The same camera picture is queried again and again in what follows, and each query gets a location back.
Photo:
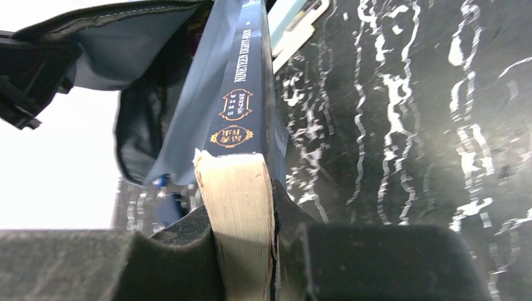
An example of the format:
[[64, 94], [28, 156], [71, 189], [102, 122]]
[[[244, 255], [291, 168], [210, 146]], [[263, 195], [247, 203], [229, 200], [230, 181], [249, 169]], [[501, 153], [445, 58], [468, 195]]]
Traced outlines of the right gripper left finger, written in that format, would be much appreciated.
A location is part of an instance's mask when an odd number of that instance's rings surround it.
[[4, 230], [2, 300], [223, 300], [205, 208], [151, 237], [118, 230]]

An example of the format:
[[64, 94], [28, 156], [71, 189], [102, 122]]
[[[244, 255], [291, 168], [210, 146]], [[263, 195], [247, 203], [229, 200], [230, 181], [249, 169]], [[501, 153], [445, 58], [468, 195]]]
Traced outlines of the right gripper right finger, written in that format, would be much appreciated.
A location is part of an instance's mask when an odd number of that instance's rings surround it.
[[463, 239], [431, 225], [319, 223], [272, 182], [275, 300], [489, 300]]

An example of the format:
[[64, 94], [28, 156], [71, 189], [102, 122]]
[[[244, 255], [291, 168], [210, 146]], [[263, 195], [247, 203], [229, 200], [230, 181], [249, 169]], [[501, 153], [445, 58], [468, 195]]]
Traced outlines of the dark blue notebook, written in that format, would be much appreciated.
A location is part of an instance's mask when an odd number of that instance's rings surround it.
[[168, 300], [272, 300], [272, 181], [287, 132], [263, 1], [215, 1], [146, 182], [196, 183], [203, 206], [168, 228], [178, 253]]

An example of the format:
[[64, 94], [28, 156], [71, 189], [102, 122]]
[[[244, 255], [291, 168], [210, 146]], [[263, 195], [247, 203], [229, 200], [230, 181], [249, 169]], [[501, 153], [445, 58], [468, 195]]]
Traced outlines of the blue student backpack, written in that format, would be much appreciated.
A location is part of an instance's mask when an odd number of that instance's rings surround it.
[[122, 177], [142, 185], [162, 148], [170, 88], [184, 82], [186, 27], [206, 1], [132, 1], [78, 9], [1, 32], [1, 118], [19, 130], [57, 93], [118, 91], [115, 155]]

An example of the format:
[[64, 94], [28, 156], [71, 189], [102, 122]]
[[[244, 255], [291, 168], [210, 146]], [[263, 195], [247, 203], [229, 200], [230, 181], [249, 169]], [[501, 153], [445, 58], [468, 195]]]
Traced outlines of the teal eraser case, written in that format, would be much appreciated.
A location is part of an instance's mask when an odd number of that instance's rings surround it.
[[276, 1], [267, 14], [270, 41], [276, 45], [286, 31], [300, 24], [312, 25], [329, 8], [331, 1]]

